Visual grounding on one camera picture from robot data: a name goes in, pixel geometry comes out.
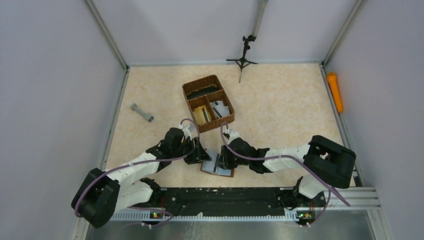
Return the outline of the brown leather card holder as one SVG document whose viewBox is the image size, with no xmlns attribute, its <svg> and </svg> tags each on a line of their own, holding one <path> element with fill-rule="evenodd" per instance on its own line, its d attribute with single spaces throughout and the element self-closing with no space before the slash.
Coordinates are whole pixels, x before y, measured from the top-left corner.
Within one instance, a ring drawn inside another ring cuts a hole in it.
<svg viewBox="0 0 424 240">
<path fill-rule="evenodd" d="M 211 158 L 211 160 L 202 162 L 200 167 L 201 172 L 219 177 L 234 177 L 233 169 L 223 169 L 222 167 L 218 166 L 218 161 L 221 156 L 220 154 L 218 154 L 215 150 L 212 149 L 206 149 L 205 151 Z"/>
</svg>

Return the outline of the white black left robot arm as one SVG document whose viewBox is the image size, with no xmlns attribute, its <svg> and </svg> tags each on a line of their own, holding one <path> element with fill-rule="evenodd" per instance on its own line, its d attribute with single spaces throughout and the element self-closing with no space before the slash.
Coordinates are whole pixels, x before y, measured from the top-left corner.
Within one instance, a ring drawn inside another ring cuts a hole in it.
<svg viewBox="0 0 424 240">
<path fill-rule="evenodd" d="M 172 127 L 157 145 L 128 163 L 105 171 L 90 170 L 72 199 L 75 215 L 100 228 L 120 210 L 140 203 L 156 206 L 161 198 L 159 186 L 148 175 L 173 161 L 183 160 L 192 165 L 212 160 L 200 138 L 192 136 L 192 129 L 193 125 Z"/>
</svg>

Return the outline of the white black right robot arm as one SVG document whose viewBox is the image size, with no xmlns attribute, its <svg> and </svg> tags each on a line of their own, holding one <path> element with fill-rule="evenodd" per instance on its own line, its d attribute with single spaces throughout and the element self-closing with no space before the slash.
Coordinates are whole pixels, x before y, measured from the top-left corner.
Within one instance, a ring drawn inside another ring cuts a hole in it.
<svg viewBox="0 0 424 240">
<path fill-rule="evenodd" d="M 232 170 L 247 166 L 258 174 L 304 169 L 308 174 L 293 188 L 297 205 L 307 206 L 327 190 L 350 206 L 338 190 L 350 186 L 357 157 L 351 149 L 321 135 L 314 135 L 308 143 L 292 148 L 255 148 L 232 130 L 221 137 L 223 146 L 217 163 L 220 168 Z"/>
</svg>

